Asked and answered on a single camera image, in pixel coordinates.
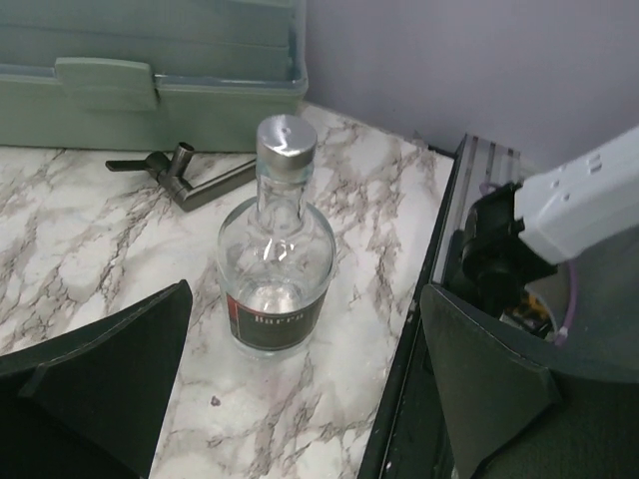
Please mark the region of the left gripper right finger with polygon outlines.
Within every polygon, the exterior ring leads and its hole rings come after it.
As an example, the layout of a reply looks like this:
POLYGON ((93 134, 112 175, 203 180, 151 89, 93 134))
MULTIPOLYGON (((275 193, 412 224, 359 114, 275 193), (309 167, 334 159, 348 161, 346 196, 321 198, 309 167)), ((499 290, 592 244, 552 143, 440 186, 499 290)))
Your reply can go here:
POLYGON ((420 311, 459 477, 637 477, 637 368, 554 346, 437 284, 420 311))

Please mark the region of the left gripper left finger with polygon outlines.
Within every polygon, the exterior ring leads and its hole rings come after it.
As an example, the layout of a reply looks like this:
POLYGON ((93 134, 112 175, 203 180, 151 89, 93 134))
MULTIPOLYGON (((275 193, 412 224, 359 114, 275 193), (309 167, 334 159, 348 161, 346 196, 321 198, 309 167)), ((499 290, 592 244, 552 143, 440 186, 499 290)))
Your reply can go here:
POLYGON ((2 477, 149 477, 192 304, 181 280, 3 355, 2 477))

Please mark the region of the clear bottle dark label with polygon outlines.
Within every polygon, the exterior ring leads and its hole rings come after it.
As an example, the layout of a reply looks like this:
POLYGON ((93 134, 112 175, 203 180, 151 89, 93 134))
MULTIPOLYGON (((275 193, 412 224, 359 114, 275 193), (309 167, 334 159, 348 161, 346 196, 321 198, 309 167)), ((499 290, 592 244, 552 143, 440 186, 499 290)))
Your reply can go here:
POLYGON ((307 200, 318 134, 293 115, 261 121, 257 193, 235 207, 218 235, 221 299, 235 343, 271 356, 314 331, 336 265, 325 216, 307 200))

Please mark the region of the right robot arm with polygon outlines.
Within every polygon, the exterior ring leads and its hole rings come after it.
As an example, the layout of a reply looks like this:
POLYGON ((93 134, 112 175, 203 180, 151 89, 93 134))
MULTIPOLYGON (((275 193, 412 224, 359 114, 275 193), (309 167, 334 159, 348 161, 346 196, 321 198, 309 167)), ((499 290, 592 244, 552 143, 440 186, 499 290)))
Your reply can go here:
POLYGON ((524 287, 638 224, 638 131, 476 201, 461 269, 481 309, 498 317, 524 287))

